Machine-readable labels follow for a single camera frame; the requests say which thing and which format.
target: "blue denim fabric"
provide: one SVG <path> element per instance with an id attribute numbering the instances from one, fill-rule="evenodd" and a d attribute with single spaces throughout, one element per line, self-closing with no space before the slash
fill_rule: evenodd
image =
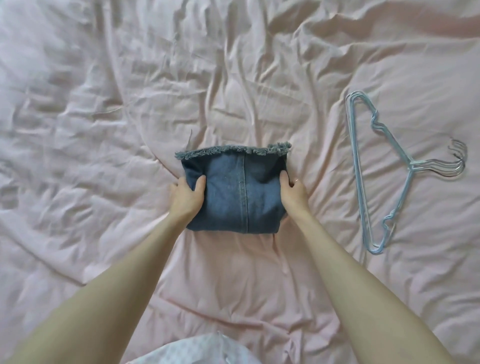
<path id="1" fill-rule="evenodd" d="M 276 233 L 285 214 L 279 175 L 286 170 L 289 143 L 268 148 L 225 146 L 177 153 L 190 188 L 207 177 L 205 200 L 188 229 Z"/>

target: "blue clothes hanger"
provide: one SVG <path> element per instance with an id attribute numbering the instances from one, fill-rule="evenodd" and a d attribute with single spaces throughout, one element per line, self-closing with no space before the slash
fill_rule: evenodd
<path id="1" fill-rule="evenodd" d="M 380 243 L 375 243 L 373 240 L 372 228 L 370 225 L 370 214 L 368 212 L 367 200 L 365 197 L 365 188 L 363 185 L 363 178 L 360 168 L 360 157 L 357 143 L 356 114 L 354 106 L 356 99 L 362 101 L 372 112 L 372 119 L 370 121 L 370 126 L 372 127 L 372 129 L 374 131 L 379 131 L 386 136 L 387 141 L 394 148 L 402 161 L 405 162 L 408 168 L 408 175 L 407 179 L 405 180 L 403 191 L 400 194 L 400 197 L 394 209 L 382 220 L 382 228 L 384 230 L 384 233 Z M 424 170 L 431 170 L 444 177 L 458 176 L 465 169 L 465 163 L 467 161 L 467 146 L 459 140 L 452 139 L 452 145 L 449 146 L 448 149 L 450 151 L 450 154 L 452 154 L 456 158 L 456 161 L 454 162 L 447 162 L 439 159 L 414 160 L 400 146 L 398 141 L 388 130 L 387 126 L 378 121 L 378 110 L 375 108 L 375 106 L 373 106 L 369 97 L 365 93 L 363 93 L 362 91 L 352 92 L 351 94 L 348 94 L 345 98 L 345 103 L 347 107 L 348 130 L 350 133 L 350 141 L 353 151 L 353 169 L 355 172 L 355 180 L 357 183 L 357 196 L 359 201 L 360 220 L 362 224 L 363 245 L 365 246 L 367 251 L 374 255 L 377 255 L 384 250 L 385 245 L 392 238 L 392 234 L 395 230 L 396 224 L 395 217 L 402 208 L 414 174 L 416 172 Z"/>

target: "bed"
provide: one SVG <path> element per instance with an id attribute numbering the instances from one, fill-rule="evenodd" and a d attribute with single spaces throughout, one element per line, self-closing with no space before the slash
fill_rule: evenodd
<path id="1" fill-rule="evenodd" d="M 0 360 L 168 212 L 174 153 L 290 141 L 288 170 L 344 248 L 480 363 L 480 3 L 3 0 Z M 363 90 L 416 158 L 393 239 L 365 255 L 345 96 Z M 357 109 L 375 236 L 405 166 Z M 356 363 L 302 236 L 184 232 L 122 359 L 221 331 L 265 364 Z"/>

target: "white patterned clothing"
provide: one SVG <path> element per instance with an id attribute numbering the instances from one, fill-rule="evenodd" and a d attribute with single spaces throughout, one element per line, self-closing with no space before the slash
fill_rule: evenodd
<path id="1" fill-rule="evenodd" d="M 261 364 L 243 345 L 220 332 L 171 342 L 127 364 Z"/>

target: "skin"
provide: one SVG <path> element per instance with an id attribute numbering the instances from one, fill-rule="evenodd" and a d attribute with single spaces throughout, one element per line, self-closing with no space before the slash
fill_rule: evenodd
<path id="1" fill-rule="evenodd" d="M 176 239 L 202 206 L 205 182 L 199 178 L 195 191 L 184 178 L 172 185 L 169 215 L 54 310 L 7 363 L 119 363 Z M 359 363 L 453 364 L 428 327 L 324 230 L 310 212 L 305 186 L 290 184 L 286 172 L 280 185 L 285 210 L 305 236 Z"/>

